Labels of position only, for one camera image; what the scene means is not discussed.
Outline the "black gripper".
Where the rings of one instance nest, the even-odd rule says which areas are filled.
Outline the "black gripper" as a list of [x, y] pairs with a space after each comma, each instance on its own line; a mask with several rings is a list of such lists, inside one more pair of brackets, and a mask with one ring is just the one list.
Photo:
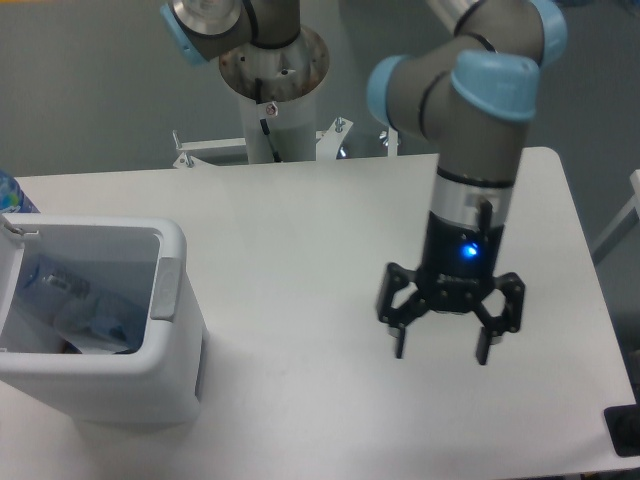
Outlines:
[[[486, 365], [494, 341], [520, 331], [526, 286], [514, 272], [494, 277], [504, 227], [493, 226], [493, 214], [478, 209], [476, 223], [458, 225], [431, 212], [419, 267], [407, 270], [391, 262], [385, 266], [376, 300], [378, 321], [395, 339], [394, 356], [402, 359], [406, 329], [426, 313], [466, 314], [480, 320], [476, 360]], [[396, 295], [411, 284], [416, 289], [401, 303]], [[483, 301], [494, 290], [504, 296], [500, 315], [493, 316]]]

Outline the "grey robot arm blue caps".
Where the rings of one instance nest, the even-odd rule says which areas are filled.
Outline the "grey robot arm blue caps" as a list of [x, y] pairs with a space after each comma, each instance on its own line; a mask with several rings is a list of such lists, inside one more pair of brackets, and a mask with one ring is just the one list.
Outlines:
[[[492, 345], [521, 327], [524, 283], [494, 269], [540, 72], [561, 57], [567, 27], [552, 1], [435, 1], [432, 9], [452, 38], [417, 58], [382, 60], [366, 88], [377, 121], [438, 150], [421, 262], [386, 266], [376, 312], [397, 352], [426, 313], [473, 313], [481, 322], [476, 358], [485, 364]], [[217, 60], [248, 101], [251, 162], [315, 158], [313, 128], [297, 129], [282, 114], [328, 69], [298, 2], [169, 1], [160, 13], [185, 58]]]

